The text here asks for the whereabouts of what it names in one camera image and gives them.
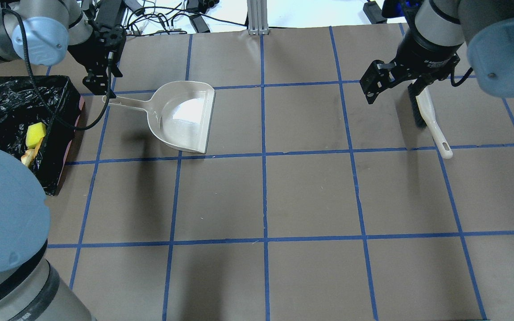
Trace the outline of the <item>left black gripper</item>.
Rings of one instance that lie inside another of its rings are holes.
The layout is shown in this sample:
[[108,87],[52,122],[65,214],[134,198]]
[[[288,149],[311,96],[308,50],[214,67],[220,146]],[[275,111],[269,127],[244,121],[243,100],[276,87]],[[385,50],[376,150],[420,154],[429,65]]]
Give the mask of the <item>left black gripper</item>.
[[114,82],[122,77],[118,63],[126,44],[121,25],[109,27],[93,20],[81,20],[69,29],[69,36],[76,42],[69,45],[69,53],[87,71],[83,85],[94,95],[108,94],[108,100],[116,98]]

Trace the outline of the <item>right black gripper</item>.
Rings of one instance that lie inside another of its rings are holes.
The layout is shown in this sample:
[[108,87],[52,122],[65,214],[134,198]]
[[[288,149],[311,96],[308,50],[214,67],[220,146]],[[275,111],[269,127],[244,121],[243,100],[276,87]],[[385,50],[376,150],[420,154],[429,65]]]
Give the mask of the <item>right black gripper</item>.
[[407,31],[394,59],[389,63],[372,61],[361,77],[361,89],[367,103],[373,104],[380,93],[394,88],[398,81],[422,76],[429,76],[431,81],[447,79],[460,61],[459,48],[460,45],[437,45],[418,31]]

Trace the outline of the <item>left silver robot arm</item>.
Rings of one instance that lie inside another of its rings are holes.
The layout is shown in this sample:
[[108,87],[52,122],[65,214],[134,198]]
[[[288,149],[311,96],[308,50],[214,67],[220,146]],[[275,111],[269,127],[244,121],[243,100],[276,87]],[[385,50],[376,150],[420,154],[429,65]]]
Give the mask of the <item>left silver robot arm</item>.
[[[30,54],[57,49],[61,61],[71,26],[84,13],[75,0],[21,0],[17,11],[2,8],[1,16],[16,17],[5,29],[7,42],[23,51],[31,85],[42,99],[30,65]],[[35,177],[18,160],[0,150],[0,321],[93,321],[94,317],[58,272],[45,260],[50,229],[49,209]]]

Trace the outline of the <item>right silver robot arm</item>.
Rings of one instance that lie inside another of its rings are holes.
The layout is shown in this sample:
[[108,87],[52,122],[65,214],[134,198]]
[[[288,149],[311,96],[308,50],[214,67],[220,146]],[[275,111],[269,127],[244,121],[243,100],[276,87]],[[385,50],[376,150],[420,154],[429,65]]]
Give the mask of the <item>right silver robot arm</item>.
[[384,90],[415,81],[415,94],[455,75],[458,49],[480,88],[514,98],[514,0],[386,0],[382,16],[404,16],[408,30],[389,63],[375,60],[360,84],[373,104]]

